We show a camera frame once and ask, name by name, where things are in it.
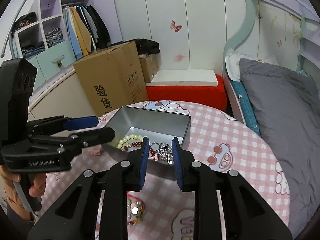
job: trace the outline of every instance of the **metal rail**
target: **metal rail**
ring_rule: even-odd
[[[27,0],[24,0],[23,3],[20,5],[16,15],[14,16],[13,18],[13,21],[10,25],[10,29],[8,31],[8,34],[7,34],[7,37],[5,38],[5,41],[4,41],[4,45],[3,45],[3,48],[2,48],[2,53],[1,53],[1,58],[4,57],[4,53],[5,53],[5,49],[7,47],[7,44],[8,44],[8,41],[9,41],[9,47],[10,47],[10,52],[11,52],[11,56],[12,58],[16,58],[15,54],[14,54],[14,50],[13,50],[13,43],[12,43],[12,37],[11,37],[11,30],[12,30],[12,27],[14,25],[14,23],[16,22],[17,18],[18,18],[18,15],[20,13],[20,11],[22,10],[24,4],[26,3]]]

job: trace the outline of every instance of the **red cushion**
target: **red cushion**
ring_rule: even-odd
[[[186,101],[211,106],[225,111],[227,95],[224,90],[223,78],[216,75],[217,87],[209,86],[150,86],[147,92],[150,101],[173,100]]]

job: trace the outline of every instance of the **drawer handle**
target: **drawer handle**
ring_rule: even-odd
[[[57,64],[58,65],[58,63],[60,62],[60,65],[62,65],[62,62],[61,62],[61,60],[63,60],[65,57],[64,57],[64,54],[62,54],[60,57],[57,57],[57,58],[55,58],[54,60],[52,60],[51,62],[53,63],[53,64]]]

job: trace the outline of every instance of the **wardrobe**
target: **wardrobe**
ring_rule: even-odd
[[[34,90],[76,61],[62,15],[62,6],[71,3],[92,5],[108,29],[110,44],[123,41],[114,0],[35,0],[30,12],[36,13],[37,21],[22,27],[13,35],[16,57],[23,57],[21,48],[44,43],[43,52],[27,59],[38,69]],[[49,48],[45,34],[57,28],[61,29],[64,41]]]

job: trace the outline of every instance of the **gray pillow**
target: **gray pillow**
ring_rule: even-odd
[[[314,80],[290,69],[240,60],[261,138],[290,188],[289,229],[295,238],[320,203],[320,100]]]

